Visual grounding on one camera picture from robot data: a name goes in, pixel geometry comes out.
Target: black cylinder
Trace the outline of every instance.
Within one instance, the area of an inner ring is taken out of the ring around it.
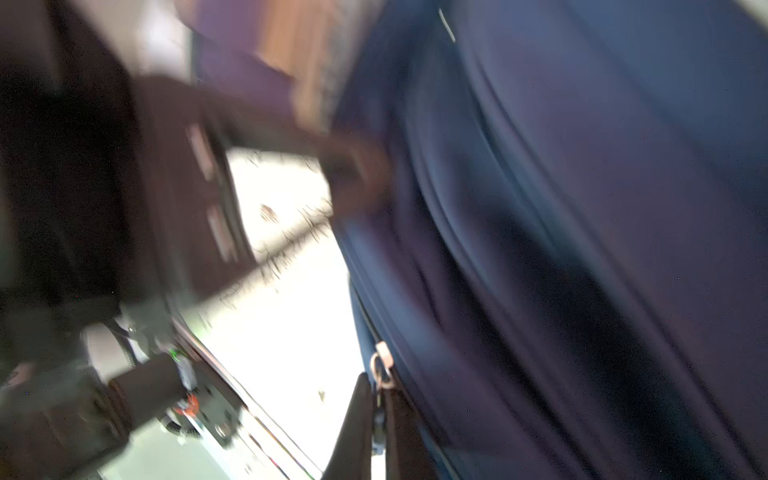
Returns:
[[[131,431],[187,397],[174,359],[164,354],[109,381]]]

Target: purple fabric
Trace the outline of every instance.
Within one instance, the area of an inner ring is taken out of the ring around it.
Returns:
[[[264,25],[263,0],[199,0],[190,28],[222,47],[255,55]]]
[[[290,76],[207,38],[197,43],[197,80],[272,114],[293,118]]]

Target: wire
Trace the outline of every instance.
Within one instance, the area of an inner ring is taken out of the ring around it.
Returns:
[[[106,326],[109,329],[114,339],[118,341],[120,350],[123,351],[123,355],[125,355],[125,358],[128,360],[128,363],[131,364],[131,367],[137,366],[139,364],[139,361],[136,358],[134,347],[131,346],[131,341],[128,339],[129,338],[128,332],[123,330],[114,319],[105,320],[104,326]],[[125,333],[125,336],[119,333],[118,330]]]
[[[200,432],[198,432],[197,429],[195,429],[193,426],[185,429],[176,423],[168,414],[158,416],[157,420],[160,422],[163,428],[166,429],[166,431],[173,433],[174,435],[180,437],[189,437],[191,439],[198,439],[201,437]]]

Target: blue garment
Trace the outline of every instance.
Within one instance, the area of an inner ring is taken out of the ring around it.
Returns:
[[[392,199],[336,237],[461,478],[765,474],[766,58],[726,0],[390,0],[335,125]]]

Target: navy blue fabric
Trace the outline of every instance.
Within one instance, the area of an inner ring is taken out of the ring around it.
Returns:
[[[392,201],[336,237],[462,478],[760,478],[768,43],[725,1],[604,3],[390,0],[335,126]]]

